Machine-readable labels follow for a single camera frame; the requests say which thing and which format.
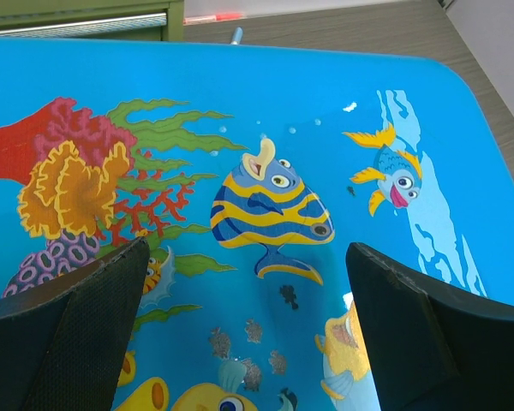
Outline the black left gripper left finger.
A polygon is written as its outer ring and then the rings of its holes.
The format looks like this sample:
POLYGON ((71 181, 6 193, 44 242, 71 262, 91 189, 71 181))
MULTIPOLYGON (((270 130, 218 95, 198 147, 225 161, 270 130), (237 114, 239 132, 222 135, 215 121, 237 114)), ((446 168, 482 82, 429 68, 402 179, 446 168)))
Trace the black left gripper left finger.
POLYGON ((0 410, 109 410, 142 296, 145 238, 0 300, 0 410))

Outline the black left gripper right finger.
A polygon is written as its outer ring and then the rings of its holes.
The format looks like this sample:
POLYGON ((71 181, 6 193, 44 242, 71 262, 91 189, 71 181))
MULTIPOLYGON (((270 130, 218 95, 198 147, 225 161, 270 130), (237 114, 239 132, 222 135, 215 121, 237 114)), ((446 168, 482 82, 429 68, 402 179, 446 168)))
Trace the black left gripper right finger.
POLYGON ((514 306, 353 242, 346 266, 384 410, 514 410, 514 306))

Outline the blue suitcase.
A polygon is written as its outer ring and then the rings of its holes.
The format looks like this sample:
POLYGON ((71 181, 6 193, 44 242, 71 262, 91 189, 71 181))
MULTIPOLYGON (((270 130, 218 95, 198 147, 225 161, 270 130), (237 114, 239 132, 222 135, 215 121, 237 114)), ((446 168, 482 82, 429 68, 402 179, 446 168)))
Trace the blue suitcase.
POLYGON ((138 237, 109 410, 384 410, 353 242, 514 306, 514 182, 445 65, 0 39, 0 300, 138 237))

